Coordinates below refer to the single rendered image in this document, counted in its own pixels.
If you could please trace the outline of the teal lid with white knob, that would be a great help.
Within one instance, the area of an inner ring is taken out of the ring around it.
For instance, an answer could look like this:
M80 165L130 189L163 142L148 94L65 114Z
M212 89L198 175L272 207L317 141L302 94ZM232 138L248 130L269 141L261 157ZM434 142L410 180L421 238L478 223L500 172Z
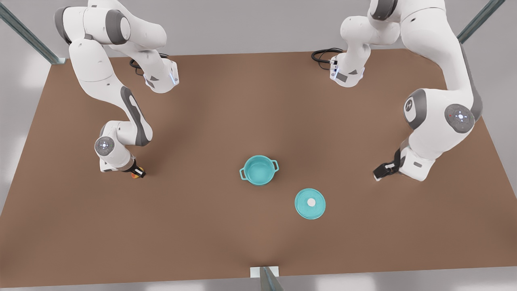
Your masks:
M295 197L295 209L304 219L318 219L325 212L326 201L318 190L305 188L299 191Z

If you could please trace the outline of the silver frame post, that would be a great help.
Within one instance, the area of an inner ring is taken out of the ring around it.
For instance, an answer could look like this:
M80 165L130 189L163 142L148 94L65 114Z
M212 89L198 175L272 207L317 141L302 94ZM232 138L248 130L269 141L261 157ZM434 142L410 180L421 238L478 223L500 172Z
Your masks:
M464 44L473 33L488 20L488 18L504 4L506 0L489 0L489 2L475 15L475 17L465 26L457 36L460 44Z
M0 19L34 48L51 65L66 63L66 58L59 58L36 35L31 32L4 4L0 2Z
M284 291L278 281L278 266L251 267L250 277L260 279L260 291Z

